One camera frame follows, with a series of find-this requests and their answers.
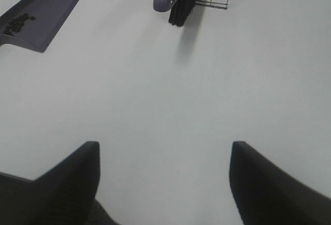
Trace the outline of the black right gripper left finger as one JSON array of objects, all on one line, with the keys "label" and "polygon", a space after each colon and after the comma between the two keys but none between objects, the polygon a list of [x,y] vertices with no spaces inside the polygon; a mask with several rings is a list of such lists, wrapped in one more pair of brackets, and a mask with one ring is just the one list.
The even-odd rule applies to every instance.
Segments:
[{"label": "black right gripper left finger", "polygon": [[1,224],[116,224],[96,200],[100,145],[88,141],[36,179],[1,173]]}]

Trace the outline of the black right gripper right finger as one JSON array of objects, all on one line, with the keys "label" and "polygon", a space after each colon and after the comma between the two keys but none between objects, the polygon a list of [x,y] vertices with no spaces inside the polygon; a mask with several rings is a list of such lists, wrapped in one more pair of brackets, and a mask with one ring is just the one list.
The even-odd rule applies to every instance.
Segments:
[{"label": "black right gripper right finger", "polygon": [[232,144],[229,182],[243,224],[330,224],[330,198],[245,141]]}]

